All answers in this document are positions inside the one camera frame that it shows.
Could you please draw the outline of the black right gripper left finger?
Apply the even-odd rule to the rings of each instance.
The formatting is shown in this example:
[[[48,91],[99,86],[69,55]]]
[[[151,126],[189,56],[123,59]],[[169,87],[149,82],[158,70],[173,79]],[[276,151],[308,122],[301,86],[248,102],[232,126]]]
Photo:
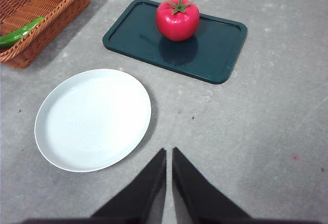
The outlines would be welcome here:
[[[160,149],[141,172],[91,217],[147,219],[154,199],[166,186],[167,154]]]

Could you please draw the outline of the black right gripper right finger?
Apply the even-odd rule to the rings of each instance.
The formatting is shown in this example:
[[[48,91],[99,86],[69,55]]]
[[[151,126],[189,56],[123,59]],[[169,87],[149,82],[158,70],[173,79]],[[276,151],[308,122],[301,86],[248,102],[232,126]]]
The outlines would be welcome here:
[[[192,219],[250,219],[242,208],[216,189],[175,147],[172,178]]]

